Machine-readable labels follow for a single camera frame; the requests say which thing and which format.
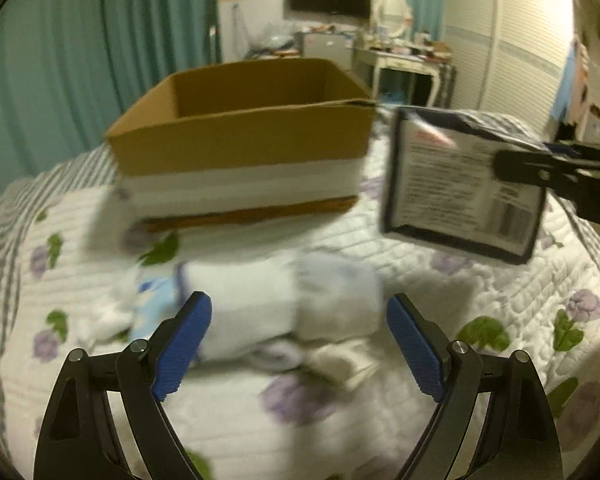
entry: metal pivot screw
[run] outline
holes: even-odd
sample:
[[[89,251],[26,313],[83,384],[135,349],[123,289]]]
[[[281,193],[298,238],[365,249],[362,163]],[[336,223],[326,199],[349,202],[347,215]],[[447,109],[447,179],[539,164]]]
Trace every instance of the metal pivot screw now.
[[[77,363],[84,356],[84,351],[81,348],[75,348],[69,352],[69,361]]]
[[[144,350],[146,350],[146,346],[147,346],[147,342],[145,339],[136,339],[135,341],[131,342],[131,345],[129,345],[129,348],[131,348],[132,352],[140,353],[140,352],[144,352]]]
[[[469,351],[467,344],[463,343],[462,341],[453,341],[451,343],[451,348],[457,354],[466,354]]]
[[[520,361],[521,363],[529,362],[529,354],[526,353],[524,350],[516,350],[515,352],[513,352],[513,355],[517,359],[517,361]]]

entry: quilted bedspread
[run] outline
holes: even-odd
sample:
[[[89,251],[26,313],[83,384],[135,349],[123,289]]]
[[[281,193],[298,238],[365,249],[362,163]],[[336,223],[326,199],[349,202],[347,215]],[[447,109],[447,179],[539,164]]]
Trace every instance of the quilted bedspread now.
[[[372,143],[361,199],[346,214],[183,230],[176,244],[155,245],[160,264],[145,267],[144,275],[168,275],[180,261],[235,261],[281,248],[364,260],[381,274],[387,297],[405,292],[449,338],[482,352],[531,355],[568,475],[600,435],[600,239],[553,196],[535,255],[524,266],[382,238],[378,199],[387,149],[386,138]],[[113,186],[80,190],[41,205],[23,242],[20,306],[0,373],[6,439],[27,479],[49,393],[74,348],[73,320],[137,263],[129,246],[141,242],[142,233],[133,222]],[[304,372],[276,376],[236,363],[190,371],[164,407],[209,480],[392,478],[434,403],[418,390],[385,328],[371,344],[380,370],[352,396]],[[123,346],[114,340],[97,352]],[[120,399],[111,398],[128,461],[145,478]],[[485,408],[480,398],[456,476],[468,465]]]

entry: folded cloth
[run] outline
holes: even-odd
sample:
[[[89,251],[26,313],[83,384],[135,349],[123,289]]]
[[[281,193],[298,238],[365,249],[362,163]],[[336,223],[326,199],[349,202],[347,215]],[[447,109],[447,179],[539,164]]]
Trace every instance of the folded cloth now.
[[[201,359],[235,358],[258,343],[293,331],[298,310],[293,256],[285,251],[247,263],[178,266],[180,304],[196,290],[203,290],[212,301]]]
[[[314,343],[306,349],[304,366],[353,392],[371,377],[380,365],[366,339],[342,343]]]
[[[304,361],[304,349],[287,337],[270,339],[257,344],[244,357],[256,370],[282,373],[298,368]]]
[[[338,342],[378,330],[384,303],[373,267],[337,254],[312,252],[298,258],[296,271],[298,339]]]
[[[140,269],[133,267],[119,277],[86,316],[75,322],[77,343],[90,352],[102,343],[128,329],[134,322]]]

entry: blue gripper pad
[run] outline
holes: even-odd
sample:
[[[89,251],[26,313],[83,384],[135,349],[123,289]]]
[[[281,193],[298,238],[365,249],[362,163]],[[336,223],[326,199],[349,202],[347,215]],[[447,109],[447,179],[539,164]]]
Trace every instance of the blue gripper pad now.
[[[184,312],[181,311],[174,318],[179,325],[158,357],[152,386],[152,392],[158,402],[163,402],[168,394],[172,394],[180,387],[184,374],[196,357],[206,329],[211,324],[211,298],[202,292],[197,292],[187,300],[187,303],[193,300],[196,300],[196,304],[193,308],[187,309],[186,316],[183,316]]]
[[[420,390],[436,402],[442,401],[446,388],[442,381],[440,361],[411,314],[396,298],[391,298],[387,303],[386,322]]]

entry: product package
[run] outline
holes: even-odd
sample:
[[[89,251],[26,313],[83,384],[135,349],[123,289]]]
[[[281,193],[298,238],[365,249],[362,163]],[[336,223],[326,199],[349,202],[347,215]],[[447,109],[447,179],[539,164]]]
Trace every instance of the product package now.
[[[530,260],[546,189],[501,182],[492,165],[499,150],[546,151],[542,142],[419,107],[398,108],[390,136],[383,234],[510,264]]]

